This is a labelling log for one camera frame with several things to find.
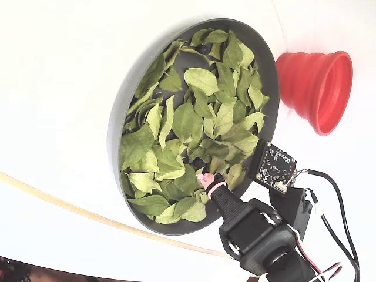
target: cable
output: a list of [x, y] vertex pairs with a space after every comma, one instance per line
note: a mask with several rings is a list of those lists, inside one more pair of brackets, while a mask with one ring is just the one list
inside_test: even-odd
[[357, 264], [357, 266], [359, 268], [358, 254], [357, 254], [357, 251], [355, 249], [353, 240], [352, 240], [352, 238], [350, 236], [350, 231], [348, 229], [347, 220], [346, 220], [346, 214], [345, 214], [345, 207], [343, 205], [343, 199], [342, 199], [340, 188], [338, 187], [338, 185], [336, 184], [336, 182], [333, 180], [333, 178], [331, 178], [326, 173], [319, 172], [319, 171], [312, 170], [312, 169], [308, 169], [308, 174], [323, 177], [323, 178], [325, 178], [326, 180], [328, 180], [332, 184], [332, 186], [333, 186], [333, 188], [334, 188], [334, 190], [335, 190], [335, 192], [337, 194], [338, 201], [340, 202], [342, 222], [343, 222], [343, 226], [345, 228], [346, 237], [347, 237], [348, 243], [350, 244], [350, 248], [351, 248], [351, 251], [353, 253], [353, 258], [354, 258], [354, 260], [355, 260], [355, 262], [356, 262], [356, 264]]
[[355, 269], [355, 282], [360, 282], [360, 269], [356, 261], [351, 256], [350, 252], [346, 249], [346, 247], [342, 244], [341, 240], [335, 235], [333, 229], [331, 228], [328, 220], [326, 219], [325, 215], [321, 216], [321, 219], [323, 220], [326, 228], [328, 229], [329, 233], [333, 237], [334, 241], [339, 245], [339, 247], [342, 249], [342, 251], [345, 253], [347, 258], [349, 259], [350, 263], [352, 264], [353, 268]]

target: white table surface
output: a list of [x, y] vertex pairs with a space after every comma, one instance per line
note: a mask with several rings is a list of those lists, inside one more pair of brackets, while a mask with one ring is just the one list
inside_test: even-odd
[[[146, 230], [130, 213], [113, 178], [107, 129], [113, 102], [130, 69], [160, 36], [210, 18], [234, 18], [256, 29], [277, 59], [285, 51], [334, 52], [352, 58], [352, 94], [327, 137], [282, 103], [273, 143], [299, 168], [330, 174], [340, 186], [362, 279], [371, 280], [373, 116], [376, 98], [374, 1], [8, 1], [0, 4], [0, 172], [109, 219]], [[345, 240], [335, 193], [324, 180], [301, 176], [317, 191]], [[267, 202], [252, 184], [244, 199]], [[0, 183], [0, 256], [73, 273], [140, 281], [246, 281], [227, 258], [135, 236]], [[170, 236], [223, 251], [217, 229]], [[353, 270], [315, 216], [305, 249], [321, 268], [342, 261], [337, 281]]]

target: circuit board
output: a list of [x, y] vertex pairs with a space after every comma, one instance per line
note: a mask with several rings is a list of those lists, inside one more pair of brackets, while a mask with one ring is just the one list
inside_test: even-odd
[[259, 140], [254, 152], [249, 177], [268, 189], [286, 194], [288, 181], [295, 172], [293, 157], [265, 140]]

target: wooden stick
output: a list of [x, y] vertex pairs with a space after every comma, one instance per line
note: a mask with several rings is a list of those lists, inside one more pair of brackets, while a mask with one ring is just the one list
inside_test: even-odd
[[28, 193], [32, 196], [35, 196], [35, 197], [37, 197], [41, 200], [44, 200], [44, 201], [46, 201], [50, 204], [54, 204], [54, 205], [61, 207], [65, 210], [69, 210], [70, 212], [74, 212], [74, 213], [79, 214], [81, 216], [85, 216], [88, 219], [95, 220], [95, 221], [103, 223], [105, 225], [112, 226], [112, 227], [115, 227], [117, 229], [121, 229], [121, 230], [124, 230], [124, 231], [129, 232], [129, 233], [133, 233], [133, 234], [138, 235], [138, 236], [142, 236], [142, 237], [149, 238], [149, 239], [152, 239], [152, 240], [156, 240], [156, 241], [159, 241], [159, 242], [162, 242], [162, 243], [170, 244], [170, 245], [173, 245], [173, 246], [176, 246], [176, 247], [180, 247], [180, 248], [184, 248], [184, 249], [188, 249], [188, 250], [192, 250], [192, 251], [198, 251], [200, 253], [211, 254], [211, 255], [214, 255], [214, 256], [225, 257], [225, 258], [230, 259], [230, 256], [226, 253], [222, 253], [220, 251], [214, 251], [214, 250], [210, 250], [210, 249], [205, 249], [205, 248], [197, 247], [197, 246], [194, 246], [194, 245], [191, 245], [191, 244], [186, 244], [186, 243], [182, 243], [182, 242], [175, 241], [175, 240], [172, 240], [172, 239], [168, 239], [168, 238], [162, 237], [160, 235], [157, 235], [157, 234], [154, 234], [154, 233], [149, 233], [149, 232], [134, 228], [132, 226], [125, 225], [125, 224], [120, 223], [118, 221], [108, 219], [107, 217], [103, 217], [103, 216], [100, 216], [98, 214], [92, 213], [90, 211], [81, 209], [80, 207], [74, 206], [70, 203], [63, 201], [63, 200], [55, 198], [55, 197], [53, 197], [53, 196], [51, 196], [47, 193], [44, 193], [44, 192], [42, 192], [42, 191], [40, 191], [40, 190], [38, 190], [34, 187], [31, 187], [31, 186], [25, 184], [25, 183], [23, 183], [19, 180], [16, 180], [16, 179], [12, 178], [11, 176], [8, 176], [7, 174], [2, 173], [2, 172], [0, 172], [0, 180], [4, 181], [5, 183], [12, 185], [13, 187], [21, 189], [22, 191], [24, 191], [24, 192], [26, 192], [26, 193]]

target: leaf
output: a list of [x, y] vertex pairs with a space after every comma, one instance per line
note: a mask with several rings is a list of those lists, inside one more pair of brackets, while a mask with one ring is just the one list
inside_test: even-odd
[[166, 147], [166, 137], [170, 133], [174, 121], [174, 97], [175, 95], [172, 95], [167, 99], [166, 106], [163, 110], [162, 127], [158, 137], [158, 141], [162, 150]]
[[204, 133], [206, 134], [207, 137], [211, 138], [214, 140], [214, 124], [216, 122], [216, 113], [214, 113], [213, 105], [209, 105], [209, 111], [212, 115], [211, 118], [204, 118]]
[[250, 82], [251, 82], [251, 85], [259, 90], [261, 90], [261, 88], [263, 87], [263, 84], [261, 83], [261, 78], [260, 78], [260, 74], [255, 71], [252, 76], [251, 76], [251, 79], [250, 79]]
[[194, 49], [192, 49], [192, 48], [190, 48], [188, 46], [183, 46], [183, 47], [180, 48], [180, 50], [183, 51], [183, 52], [187, 52], [187, 53], [192, 53], [192, 54], [195, 54], [195, 55], [199, 55], [202, 59], [204, 59], [207, 62], [207, 64], [209, 66], [211, 66], [212, 64], [214, 64], [216, 62], [214, 60], [210, 60], [207, 56], [202, 55], [198, 51], [196, 51], [196, 50], [194, 50]]
[[259, 89], [251, 85], [248, 88], [248, 95], [251, 98], [255, 109], [258, 110], [263, 104], [263, 94]]
[[124, 192], [125, 192], [128, 196], [130, 196], [130, 197], [134, 197], [135, 194], [134, 194], [134, 192], [133, 192], [133, 190], [132, 190], [132, 185], [130, 184], [130, 181], [129, 181], [129, 179], [128, 179], [128, 176], [127, 176], [125, 173], [121, 172], [121, 173], [120, 173], [120, 180], [121, 180], [121, 182], [122, 182], [122, 188], [123, 188]]
[[213, 156], [212, 161], [210, 163], [209, 172], [215, 174], [218, 167], [224, 164], [224, 160], [218, 157]]
[[153, 145], [152, 149], [158, 159], [159, 167], [159, 173], [156, 173], [155, 180], [175, 179], [185, 174], [185, 168], [176, 160], [177, 156], [168, 148], [162, 151], [160, 146]]
[[183, 193], [188, 195], [193, 195], [194, 190], [196, 189], [197, 176], [196, 172], [191, 165], [185, 165], [186, 172], [183, 176], [174, 180], [174, 185]]
[[246, 117], [246, 111], [247, 106], [241, 100], [236, 101], [233, 110], [234, 123], [242, 122]]
[[161, 195], [150, 195], [139, 199], [128, 199], [128, 201], [136, 210], [148, 216], [158, 216], [170, 206]]
[[141, 104], [147, 100], [149, 100], [149, 98], [152, 97], [153, 95], [153, 91], [154, 89], [158, 86], [159, 82], [155, 83], [154, 85], [152, 85], [145, 93], [145, 95], [143, 95], [140, 99], [138, 99], [135, 103], [133, 103], [128, 111], [127, 111], [127, 116], [130, 115], [131, 113], [133, 113], [135, 110], [137, 110], [139, 108], [139, 106], [141, 106]]
[[190, 209], [195, 203], [197, 203], [195, 198], [192, 197], [186, 197], [182, 198], [176, 203], [174, 216], [180, 217], [183, 214], [185, 214], [188, 209]]
[[199, 128], [201, 128], [202, 135], [202, 118], [196, 114], [189, 101], [175, 110], [172, 130], [182, 143], [187, 142], [194, 134], [196, 135]]
[[233, 71], [233, 80], [234, 80], [234, 87], [236, 91], [237, 83], [239, 81], [239, 72], [237, 72], [236, 70]]
[[246, 69], [248, 69], [249, 65], [252, 63], [254, 59], [254, 55], [251, 49], [249, 49], [245, 44], [240, 44], [239, 48], [243, 53], [243, 59], [240, 62], [240, 65]]
[[179, 190], [172, 180], [162, 180], [160, 183], [160, 188], [162, 189], [162, 194], [165, 198], [172, 199], [174, 201], [179, 201], [180, 199], [187, 197], [188, 194], [183, 193]]
[[256, 135], [251, 135], [250, 137], [234, 143], [234, 146], [244, 152], [250, 152], [256, 147], [258, 141], [259, 138]]
[[252, 126], [260, 119], [264, 119], [265, 115], [261, 112], [255, 112], [247, 116], [241, 123], [247, 130], [250, 130]]
[[235, 36], [230, 34], [229, 44], [223, 54], [223, 63], [235, 71], [239, 71], [239, 65], [242, 60], [243, 52], [238, 46]]
[[215, 31], [212, 31], [211, 33], [209, 33], [203, 45], [208, 44], [208, 43], [222, 43], [226, 41], [228, 37], [229, 35], [226, 31], [222, 31], [221, 29], [216, 29]]
[[120, 143], [121, 170], [138, 162], [146, 152], [150, 150], [154, 141], [154, 135], [148, 124], [140, 130], [123, 135]]
[[160, 186], [157, 182], [155, 182], [150, 173], [129, 173], [128, 174], [129, 181], [132, 182], [133, 185], [140, 191], [146, 193], [152, 193], [152, 189], [159, 190]]
[[250, 72], [241, 69], [240, 71], [240, 79], [237, 84], [236, 93], [238, 98], [247, 106], [252, 107], [251, 99], [248, 95], [248, 88], [250, 86]]
[[214, 136], [225, 134], [233, 125], [233, 108], [235, 103], [224, 103], [220, 106], [214, 124]]
[[216, 58], [217, 60], [221, 59], [221, 43], [214, 43], [213, 46], [211, 47], [209, 56], [212, 56]]
[[199, 222], [206, 217], [205, 205], [201, 202], [195, 202], [183, 215], [182, 219], [191, 222]]
[[146, 121], [148, 122], [150, 129], [153, 132], [154, 140], [157, 140], [158, 138], [158, 132], [159, 132], [161, 119], [162, 119], [162, 116], [159, 112], [159, 105], [156, 104], [154, 107], [151, 108], [146, 118]]
[[212, 114], [209, 110], [207, 104], [206, 94], [197, 87], [189, 85], [193, 91], [194, 97], [196, 98], [196, 103], [194, 104], [194, 111], [202, 118], [212, 118]]
[[172, 224], [178, 222], [181, 217], [174, 215], [175, 207], [176, 203], [166, 208], [163, 213], [155, 217], [155, 222], [161, 224]]
[[165, 70], [175, 63], [176, 56], [179, 54], [179, 50], [184, 43], [186, 43], [186, 41], [173, 41], [167, 50], [163, 52], [163, 56], [166, 61], [166, 66], [164, 67]]
[[165, 71], [164, 68], [166, 66], [164, 59], [165, 57], [163, 56], [163, 53], [161, 53], [151, 64], [150, 68], [146, 71], [136, 88], [136, 98], [142, 98], [145, 95], [146, 90], [151, 88], [162, 77], [163, 72]]
[[204, 29], [197, 31], [192, 36], [192, 40], [190, 41], [190, 46], [196, 47], [199, 44], [201, 44], [212, 30], [213, 30], [212, 28], [204, 28]]
[[176, 69], [171, 66], [165, 73], [163, 79], [159, 82], [159, 88], [165, 91], [181, 91], [182, 81]]
[[235, 164], [232, 166], [226, 178], [226, 183], [229, 186], [229, 189], [233, 190], [242, 183], [245, 175], [246, 173], [243, 171], [243, 166], [241, 164]]
[[221, 103], [234, 103], [236, 98], [231, 94], [231, 89], [228, 85], [223, 83], [218, 83], [219, 91], [214, 93], [216, 98]]
[[145, 157], [142, 157], [137, 163], [130, 166], [132, 172], [159, 172], [157, 157], [153, 150], [147, 151]]
[[217, 78], [206, 69], [190, 68], [184, 73], [184, 79], [188, 85], [201, 89], [208, 97], [219, 90]]

